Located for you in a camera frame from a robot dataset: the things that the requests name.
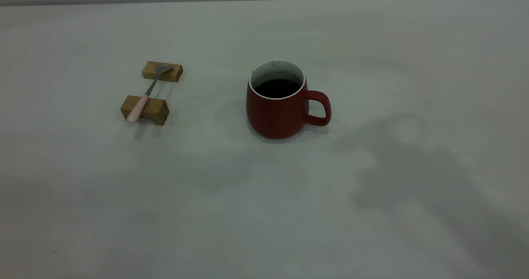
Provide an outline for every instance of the wooden block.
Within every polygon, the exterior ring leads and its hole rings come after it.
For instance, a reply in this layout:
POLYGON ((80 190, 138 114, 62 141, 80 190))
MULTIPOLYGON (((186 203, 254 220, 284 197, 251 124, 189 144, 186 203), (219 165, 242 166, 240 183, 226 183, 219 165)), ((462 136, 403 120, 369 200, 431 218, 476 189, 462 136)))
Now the wooden block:
MULTIPOLYGON (((136 103, 138 103, 138 100, 140 100, 139 96, 127 96, 127 99, 121 106, 121 113, 125 119, 127 119, 136 103)), ((149 98, 149 100, 147 100, 147 104, 140 114, 140 117, 151 119, 155 121, 157 125, 164 125, 168 115, 169 108, 167 107, 165 100, 149 98)))
POLYGON ((182 68, 182 65, 178 65, 178 64, 149 61, 147 62, 147 64, 145 64, 145 67, 141 71, 141 74, 143 74, 144 78, 155 79, 156 68, 160 65, 170 65, 172 66, 172 69, 168 72, 164 72, 163 74, 160 74, 159 80, 178 81, 180 79, 180 76, 182 75, 182 72, 183 72, 183 68, 182 68))

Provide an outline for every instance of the mug rim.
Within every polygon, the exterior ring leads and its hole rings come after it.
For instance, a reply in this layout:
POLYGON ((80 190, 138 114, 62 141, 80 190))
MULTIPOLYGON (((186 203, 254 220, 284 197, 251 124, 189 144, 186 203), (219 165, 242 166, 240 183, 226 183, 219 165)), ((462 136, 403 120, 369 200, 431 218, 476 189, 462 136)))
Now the mug rim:
POLYGON ((252 91, 253 91, 257 96, 259 96, 260 98, 264 98, 264 99, 268 99, 268 100, 284 100, 284 99, 287 99, 287 98, 291 98, 292 96, 294 96, 294 95, 298 94, 299 92, 301 92, 301 90, 302 90, 303 87, 305 86, 306 81, 307 81, 307 78, 306 78, 306 76, 305 76, 305 72, 303 72, 303 70, 299 67, 298 64, 295 64, 294 62, 287 61, 287 60, 274 59, 274 60, 265 61, 265 62, 263 62, 263 63, 261 63, 261 64, 255 66, 254 69, 252 69, 252 73, 251 73, 250 76, 248 77, 248 86, 249 86, 249 87, 252 89, 252 91), (288 64, 290 64, 290 65, 294 65, 294 66, 295 66, 295 67, 301 72, 301 74, 303 75, 303 82, 302 82, 302 84, 301 84, 301 87, 299 87, 298 91, 296 91, 296 92, 294 92, 294 93, 292 93, 292 94, 290 94, 290 95, 288 95, 288 96, 285 96, 284 98, 267 98, 266 96, 261 95, 261 94, 259 94, 259 93, 257 93, 257 92, 255 91, 255 89, 253 88, 252 83, 251 83, 253 73, 255 72, 255 70, 257 70, 257 68, 263 66, 264 64, 271 63, 271 62, 285 62, 285 63, 288 63, 288 64))

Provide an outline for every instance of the mug handle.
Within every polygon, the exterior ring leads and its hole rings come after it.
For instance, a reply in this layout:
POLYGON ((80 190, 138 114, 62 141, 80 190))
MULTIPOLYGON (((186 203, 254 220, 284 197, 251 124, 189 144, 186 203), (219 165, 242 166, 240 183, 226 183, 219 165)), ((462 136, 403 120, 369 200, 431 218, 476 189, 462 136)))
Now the mug handle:
POLYGON ((320 102, 323 104, 323 108, 325 108, 325 118, 308 115, 306 122, 316 126, 325 126, 329 124, 329 121, 331 120, 331 104, 327 95, 318 91, 307 91, 306 98, 320 102))

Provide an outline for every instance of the mug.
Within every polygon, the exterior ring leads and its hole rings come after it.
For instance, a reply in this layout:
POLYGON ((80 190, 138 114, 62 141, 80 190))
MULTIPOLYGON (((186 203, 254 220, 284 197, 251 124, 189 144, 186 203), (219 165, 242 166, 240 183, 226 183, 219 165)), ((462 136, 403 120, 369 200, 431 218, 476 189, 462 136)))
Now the mug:
POLYGON ((262 136, 284 139, 295 135, 305 123, 318 126, 329 124, 331 104, 327 95, 308 90, 307 78, 299 66, 289 61, 272 60, 257 66, 248 78, 246 114, 252 127, 262 136), (297 83, 299 90, 283 98, 269 98, 257 93, 255 88, 274 79, 297 83), (325 117, 308 114, 309 100, 323 104, 325 117))

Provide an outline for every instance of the coffee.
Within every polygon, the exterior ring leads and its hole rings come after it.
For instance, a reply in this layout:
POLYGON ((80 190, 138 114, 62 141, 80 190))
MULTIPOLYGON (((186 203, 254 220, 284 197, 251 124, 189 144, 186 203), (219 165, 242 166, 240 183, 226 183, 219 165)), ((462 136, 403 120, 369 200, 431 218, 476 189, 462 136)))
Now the coffee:
POLYGON ((267 98, 285 98, 296 93, 301 86, 288 79, 278 78, 260 83, 255 91, 267 98))

